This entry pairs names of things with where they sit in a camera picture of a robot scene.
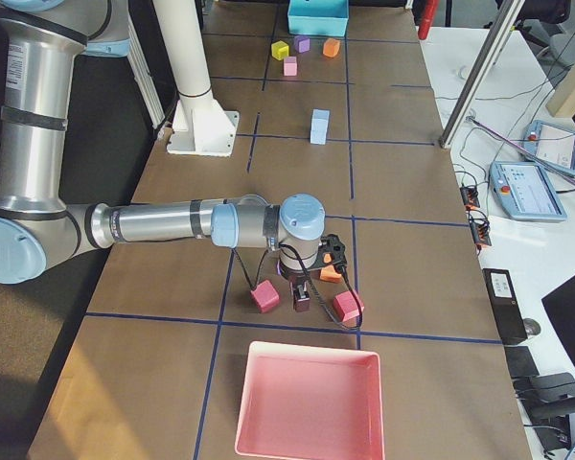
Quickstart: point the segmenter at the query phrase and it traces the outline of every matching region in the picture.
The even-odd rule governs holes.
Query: red object
[[[279,305],[279,294],[270,281],[262,281],[254,290],[251,291],[251,297],[258,306],[260,313],[271,311]]]
[[[360,300],[359,295],[357,295],[357,292],[355,292],[355,294],[362,310],[364,310],[364,304]],[[352,318],[358,318],[360,315],[359,311],[357,310],[356,300],[349,290],[338,294],[333,299],[333,307],[341,322]]]
[[[418,30],[419,39],[426,40],[428,37],[428,31],[430,30],[430,26],[432,26],[432,21],[434,21],[434,15],[437,13],[438,7],[439,0],[428,0],[426,2],[422,20],[420,21],[420,29]]]

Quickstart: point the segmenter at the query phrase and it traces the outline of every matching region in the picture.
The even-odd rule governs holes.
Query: light blue joint cap
[[[0,0],[7,8],[18,12],[44,12],[56,7],[64,0]]]
[[[119,41],[92,41],[83,52],[96,58],[123,58],[130,52],[130,39]]]
[[[279,219],[292,236],[304,241],[317,240],[324,233],[324,206],[315,196],[292,195],[284,201]]]
[[[215,246],[237,247],[239,216],[234,204],[218,204],[211,214],[211,240]]]
[[[40,275],[47,266],[42,246],[25,228],[0,218],[0,283],[14,285]]]

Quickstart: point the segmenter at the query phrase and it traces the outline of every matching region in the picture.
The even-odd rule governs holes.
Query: blue electronic device
[[[494,161],[490,179],[500,206],[511,219],[566,220],[566,212],[543,166],[529,161]]]
[[[575,176],[575,132],[535,120],[526,128],[522,146],[555,169]]]

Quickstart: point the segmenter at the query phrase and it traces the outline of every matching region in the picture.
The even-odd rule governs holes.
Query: pink cube
[[[271,311],[277,307],[280,302],[279,294],[268,280],[259,283],[258,287],[251,291],[251,297],[253,297],[260,313]]]
[[[359,295],[357,295],[357,292],[354,292],[354,294],[356,295],[357,300],[360,303],[360,307],[362,308],[362,310],[364,310],[364,304],[360,300]],[[359,316],[356,300],[354,299],[354,296],[349,290],[346,290],[345,292],[338,294],[333,299],[333,307],[334,311],[336,311],[336,314],[338,315],[341,321],[347,321],[349,319],[357,318]]]
[[[297,35],[294,38],[294,49],[298,53],[306,53],[311,49],[311,40],[305,35]]]
[[[284,59],[284,75],[294,77],[298,73],[298,62],[296,56],[288,56]]]

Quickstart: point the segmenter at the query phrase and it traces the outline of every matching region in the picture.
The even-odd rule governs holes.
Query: light blue block
[[[326,134],[330,121],[330,110],[315,108],[310,121],[310,142],[312,144],[326,144]]]

